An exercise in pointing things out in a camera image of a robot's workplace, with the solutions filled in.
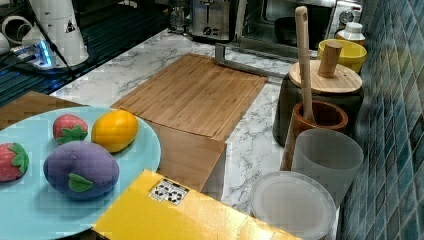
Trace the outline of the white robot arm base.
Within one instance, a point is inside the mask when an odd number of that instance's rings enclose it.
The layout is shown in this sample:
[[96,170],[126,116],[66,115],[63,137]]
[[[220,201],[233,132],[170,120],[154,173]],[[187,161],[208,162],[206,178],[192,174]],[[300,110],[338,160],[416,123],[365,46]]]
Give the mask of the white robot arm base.
[[72,0],[29,0],[36,19],[23,37],[23,44],[34,46],[38,57],[31,64],[39,69],[74,67],[89,58],[77,26]]

